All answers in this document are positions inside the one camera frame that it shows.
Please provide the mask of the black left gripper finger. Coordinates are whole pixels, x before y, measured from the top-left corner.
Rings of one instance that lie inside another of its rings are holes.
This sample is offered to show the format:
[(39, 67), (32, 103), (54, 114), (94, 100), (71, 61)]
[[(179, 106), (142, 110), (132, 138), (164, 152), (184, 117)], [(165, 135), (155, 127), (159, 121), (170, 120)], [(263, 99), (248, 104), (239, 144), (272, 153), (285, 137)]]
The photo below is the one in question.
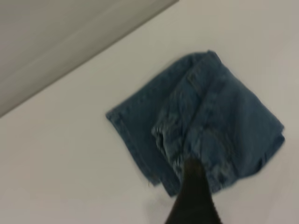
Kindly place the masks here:
[(221, 224), (202, 163), (194, 158), (184, 162), (180, 193), (167, 224)]

